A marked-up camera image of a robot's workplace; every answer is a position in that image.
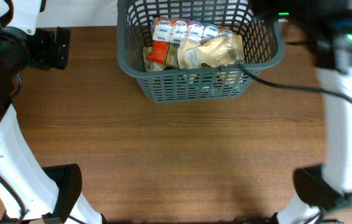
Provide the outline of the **orange spaghetti packet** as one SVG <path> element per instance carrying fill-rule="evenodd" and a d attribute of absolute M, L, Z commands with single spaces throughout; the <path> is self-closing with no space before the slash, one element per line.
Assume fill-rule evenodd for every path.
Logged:
<path fill-rule="evenodd" d="M 153 41 L 151 52 L 145 57 L 147 61 L 156 62 L 168 67 L 179 68 L 178 48 L 179 44 L 171 42 Z"/>

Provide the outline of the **beige paper pouch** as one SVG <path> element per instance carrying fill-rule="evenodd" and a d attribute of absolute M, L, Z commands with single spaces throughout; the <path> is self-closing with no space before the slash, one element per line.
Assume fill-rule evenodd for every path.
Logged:
<path fill-rule="evenodd" d="M 165 65 L 156 63 L 156 62 L 152 62 L 152 61 L 148 61 L 146 59 L 147 56 L 149 56 L 149 54 L 151 53 L 152 47 L 143 47 L 143 60 L 144 60 L 144 65 L 146 68 L 147 72 L 158 72 L 158 71 L 162 71 L 166 68 Z"/>

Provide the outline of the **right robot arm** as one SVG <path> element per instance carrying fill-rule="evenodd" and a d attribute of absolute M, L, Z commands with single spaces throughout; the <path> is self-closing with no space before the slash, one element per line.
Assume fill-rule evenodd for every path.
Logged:
<path fill-rule="evenodd" d="M 272 223 L 323 223 L 352 205 L 352 7 L 349 1 L 252 2 L 258 19 L 286 19 L 305 35 L 323 95 L 327 157 L 295 170 L 295 195 Z"/>

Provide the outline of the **tissue multipack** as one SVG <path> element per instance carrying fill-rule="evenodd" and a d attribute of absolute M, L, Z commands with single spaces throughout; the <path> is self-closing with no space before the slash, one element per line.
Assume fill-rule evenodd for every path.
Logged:
<path fill-rule="evenodd" d="M 155 17 L 151 22 L 151 34 L 154 41 L 180 44 L 185 39 L 205 42 L 234 33 L 229 27 L 215 24 L 180 18 Z"/>

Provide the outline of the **beige bag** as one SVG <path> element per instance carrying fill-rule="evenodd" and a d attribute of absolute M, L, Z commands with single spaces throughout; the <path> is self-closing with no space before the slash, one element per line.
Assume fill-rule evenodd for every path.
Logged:
<path fill-rule="evenodd" d="M 242 37 L 235 34 L 224 35 L 204 44 L 186 39 L 180 43 L 177 56 L 181 69 L 232 65 L 244 59 Z"/>

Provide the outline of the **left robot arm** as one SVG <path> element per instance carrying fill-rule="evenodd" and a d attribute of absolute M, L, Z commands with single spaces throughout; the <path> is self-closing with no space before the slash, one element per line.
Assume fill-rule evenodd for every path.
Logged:
<path fill-rule="evenodd" d="M 77 164 L 42 167 L 22 135 L 13 99 L 20 72 L 67 66 L 70 31 L 38 29 L 44 0 L 0 1 L 0 199 L 1 223 L 105 223 L 82 194 Z"/>

